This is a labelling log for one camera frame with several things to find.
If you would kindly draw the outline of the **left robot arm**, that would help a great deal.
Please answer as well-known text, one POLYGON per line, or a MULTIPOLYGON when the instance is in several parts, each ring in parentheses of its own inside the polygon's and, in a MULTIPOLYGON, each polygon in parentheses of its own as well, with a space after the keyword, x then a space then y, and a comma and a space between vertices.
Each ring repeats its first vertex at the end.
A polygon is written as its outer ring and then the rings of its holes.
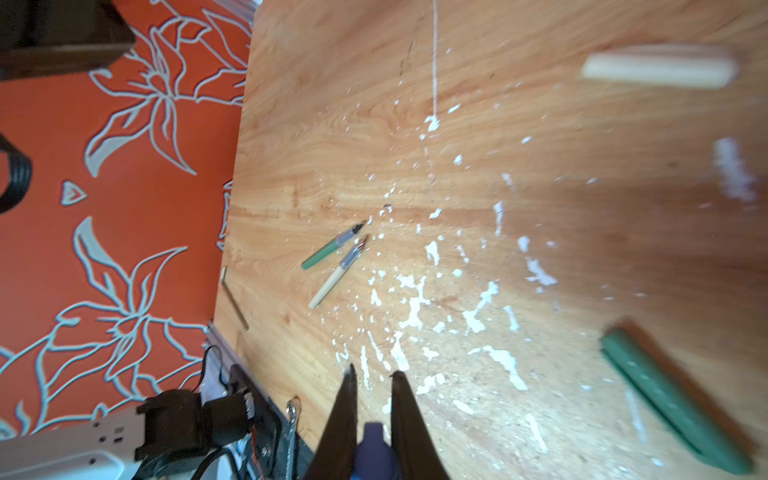
POLYGON ((251 42, 218 1, 119 1, 135 37, 109 66, 1 85, 3 158, 25 156, 1 216, 1 474, 133 479, 193 470, 251 42))

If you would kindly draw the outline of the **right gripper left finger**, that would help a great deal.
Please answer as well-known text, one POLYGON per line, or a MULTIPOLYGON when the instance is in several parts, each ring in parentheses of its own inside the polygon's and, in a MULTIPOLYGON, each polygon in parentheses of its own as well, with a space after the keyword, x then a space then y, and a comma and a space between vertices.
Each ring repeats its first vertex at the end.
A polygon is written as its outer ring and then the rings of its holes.
POLYGON ((305 479, 352 477, 357 448, 357 413, 357 375, 354 365, 349 364, 305 479))

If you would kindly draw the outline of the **blue pen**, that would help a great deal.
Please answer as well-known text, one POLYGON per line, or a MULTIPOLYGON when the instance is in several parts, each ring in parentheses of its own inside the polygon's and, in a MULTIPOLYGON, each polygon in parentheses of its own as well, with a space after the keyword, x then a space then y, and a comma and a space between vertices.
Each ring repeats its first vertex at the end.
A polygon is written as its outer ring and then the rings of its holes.
POLYGON ((391 480, 397 475, 397 460, 384 439, 384 425, 380 422, 366 423, 363 439, 355 451, 351 479, 391 480))

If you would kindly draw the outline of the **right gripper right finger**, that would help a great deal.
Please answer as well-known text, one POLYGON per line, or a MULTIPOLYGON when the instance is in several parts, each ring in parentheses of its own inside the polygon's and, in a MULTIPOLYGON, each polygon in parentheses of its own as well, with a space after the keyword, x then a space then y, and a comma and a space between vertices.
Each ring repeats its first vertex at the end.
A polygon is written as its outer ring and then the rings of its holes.
POLYGON ((402 478, 448 480, 406 374, 396 371, 391 378, 392 448, 402 478))

